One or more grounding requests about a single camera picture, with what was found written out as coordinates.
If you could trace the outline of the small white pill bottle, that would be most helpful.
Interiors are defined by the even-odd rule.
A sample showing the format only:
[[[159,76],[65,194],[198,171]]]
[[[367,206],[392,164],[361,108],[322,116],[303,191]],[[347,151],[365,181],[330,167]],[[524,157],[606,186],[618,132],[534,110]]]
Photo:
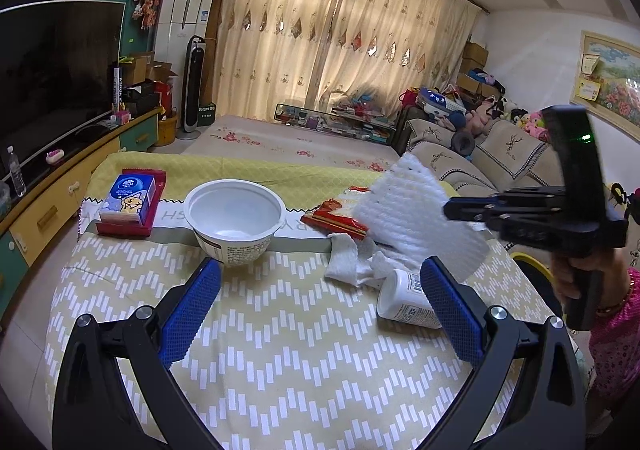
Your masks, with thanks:
[[[428,302],[420,277],[401,269],[394,269],[386,277],[376,304],[378,316],[390,321],[440,329],[442,326]]]

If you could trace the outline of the white instant noodle bowl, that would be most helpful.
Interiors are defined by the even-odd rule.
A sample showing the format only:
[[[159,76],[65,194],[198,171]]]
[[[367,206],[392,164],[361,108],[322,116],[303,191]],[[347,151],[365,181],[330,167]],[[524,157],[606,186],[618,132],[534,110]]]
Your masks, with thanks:
[[[209,257],[239,267],[267,250],[285,224],[286,208],[279,195],[260,184],[220,179],[191,190],[183,214]]]

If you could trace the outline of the white tissue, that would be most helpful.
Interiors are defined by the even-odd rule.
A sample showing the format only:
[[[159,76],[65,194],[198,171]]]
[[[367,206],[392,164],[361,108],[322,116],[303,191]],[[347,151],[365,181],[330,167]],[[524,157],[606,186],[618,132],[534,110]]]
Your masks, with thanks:
[[[355,287],[380,289],[395,270],[417,273],[418,264],[389,246],[366,237],[352,239],[346,233],[329,235],[331,256],[324,276]]]

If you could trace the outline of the white foam mesh sheet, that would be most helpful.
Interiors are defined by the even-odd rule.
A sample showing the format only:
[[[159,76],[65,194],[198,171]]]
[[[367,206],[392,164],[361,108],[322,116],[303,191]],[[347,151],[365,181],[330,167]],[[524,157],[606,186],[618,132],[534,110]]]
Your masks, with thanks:
[[[489,245],[468,223],[445,217],[448,201],[431,170],[406,153],[371,184],[352,215],[375,243],[393,248],[416,266],[436,256],[462,282],[480,269]]]

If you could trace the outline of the red snack wrapper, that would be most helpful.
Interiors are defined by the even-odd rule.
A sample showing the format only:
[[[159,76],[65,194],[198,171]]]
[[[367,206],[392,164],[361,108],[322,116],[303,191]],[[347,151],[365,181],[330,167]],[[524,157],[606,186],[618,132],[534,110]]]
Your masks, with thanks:
[[[311,228],[329,233],[345,233],[353,240],[362,241],[367,236],[368,228],[352,214],[360,199],[368,192],[368,188],[349,187],[307,211],[300,217],[300,221]]]

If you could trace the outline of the yellow rimmed black trash bin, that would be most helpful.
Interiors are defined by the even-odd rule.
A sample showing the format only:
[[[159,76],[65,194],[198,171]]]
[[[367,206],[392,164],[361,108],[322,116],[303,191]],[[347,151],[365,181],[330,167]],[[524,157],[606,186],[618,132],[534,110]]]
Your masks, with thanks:
[[[519,251],[512,253],[511,257],[546,303],[556,300],[552,286],[552,273],[547,266],[532,255]]]

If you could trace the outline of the beige sofa with covers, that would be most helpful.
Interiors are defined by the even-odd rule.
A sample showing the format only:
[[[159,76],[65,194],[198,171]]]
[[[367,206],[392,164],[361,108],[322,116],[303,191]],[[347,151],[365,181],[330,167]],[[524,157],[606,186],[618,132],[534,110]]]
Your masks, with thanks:
[[[454,134],[439,125],[406,121],[394,149],[412,153],[440,180],[466,197],[486,197],[511,189],[562,185],[563,173],[552,145],[499,119],[475,140],[470,158],[451,148]]]

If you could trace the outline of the pile of plush toys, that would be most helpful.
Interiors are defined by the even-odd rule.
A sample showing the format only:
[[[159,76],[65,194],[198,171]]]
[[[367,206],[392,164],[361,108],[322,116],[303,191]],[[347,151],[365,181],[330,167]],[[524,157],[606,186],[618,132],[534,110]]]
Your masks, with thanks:
[[[522,129],[529,136],[542,142],[550,142],[546,122],[540,112],[529,113],[525,108],[515,106],[506,98],[488,96],[478,104],[474,110],[465,115],[466,126],[471,135],[476,138],[487,135],[488,130],[497,121],[509,121],[512,125]]]

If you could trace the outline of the patterned green yellow tablecloth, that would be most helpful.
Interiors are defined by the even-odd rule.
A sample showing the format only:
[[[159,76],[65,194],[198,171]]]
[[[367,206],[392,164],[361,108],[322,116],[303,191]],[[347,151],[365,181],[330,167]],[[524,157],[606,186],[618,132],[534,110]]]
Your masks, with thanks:
[[[96,233],[100,199],[127,168],[166,173],[145,241]],[[198,184],[224,178],[264,184],[293,206],[314,206],[372,171],[247,159],[118,153],[90,178],[81,233],[54,292],[47,386],[55,389],[67,340],[84,313],[126,319],[183,283],[203,259],[182,202]],[[221,290],[186,356],[171,373],[227,449],[408,449],[454,400],[470,373],[439,329],[387,321],[378,294],[326,278],[330,243],[303,238],[290,220],[256,261],[224,271]]]

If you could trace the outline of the framed flower painting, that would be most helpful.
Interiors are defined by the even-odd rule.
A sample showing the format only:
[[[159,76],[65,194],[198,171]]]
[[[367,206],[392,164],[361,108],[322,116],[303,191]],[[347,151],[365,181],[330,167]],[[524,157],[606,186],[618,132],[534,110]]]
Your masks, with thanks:
[[[570,102],[638,142],[638,46],[583,30]]]

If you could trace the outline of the green yellow tv cabinet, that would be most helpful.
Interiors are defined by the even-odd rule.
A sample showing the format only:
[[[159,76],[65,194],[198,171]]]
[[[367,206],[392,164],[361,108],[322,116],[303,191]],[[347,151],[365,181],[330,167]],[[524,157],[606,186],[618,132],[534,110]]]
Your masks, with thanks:
[[[40,254],[76,214],[91,175],[108,155],[146,151],[157,142],[160,111],[134,118],[56,165],[1,222],[1,310],[9,308]]]

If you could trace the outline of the floral beige daybed cover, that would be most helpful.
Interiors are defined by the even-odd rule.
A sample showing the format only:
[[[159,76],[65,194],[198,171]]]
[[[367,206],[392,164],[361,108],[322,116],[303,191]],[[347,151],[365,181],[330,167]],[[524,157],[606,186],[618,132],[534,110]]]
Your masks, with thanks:
[[[384,145],[231,115],[216,119],[184,153],[377,173],[398,159],[398,154]]]

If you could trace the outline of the black tower fan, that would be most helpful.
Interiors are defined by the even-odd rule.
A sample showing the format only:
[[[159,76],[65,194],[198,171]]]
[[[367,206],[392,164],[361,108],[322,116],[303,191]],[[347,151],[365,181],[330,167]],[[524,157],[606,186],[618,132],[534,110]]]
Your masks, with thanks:
[[[186,49],[186,65],[182,76],[180,125],[177,130],[179,139],[194,140],[200,135],[198,108],[200,107],[205,53],[205,39],[197,35],[192,36],[188,42],[188,49]]]

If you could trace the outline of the cream embroidered curtains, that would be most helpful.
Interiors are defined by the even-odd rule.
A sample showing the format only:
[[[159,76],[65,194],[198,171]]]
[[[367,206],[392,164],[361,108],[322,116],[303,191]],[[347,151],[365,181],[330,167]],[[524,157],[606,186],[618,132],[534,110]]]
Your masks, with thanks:
[[[454,79],[479,13],[468,0],[222,0],[213,100],[260,121],[345,98],[393,116],[405,90]]]

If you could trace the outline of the white standing air conditioner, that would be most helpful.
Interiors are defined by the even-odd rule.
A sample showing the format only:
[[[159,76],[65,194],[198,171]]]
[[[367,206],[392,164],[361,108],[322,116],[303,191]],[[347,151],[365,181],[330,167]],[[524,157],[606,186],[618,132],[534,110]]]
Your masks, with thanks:
[[[186,47],[193,36],[204,37],[213,0],[162,0],[156,24],[154,52],[157,61],[170,63],[181,76]]]

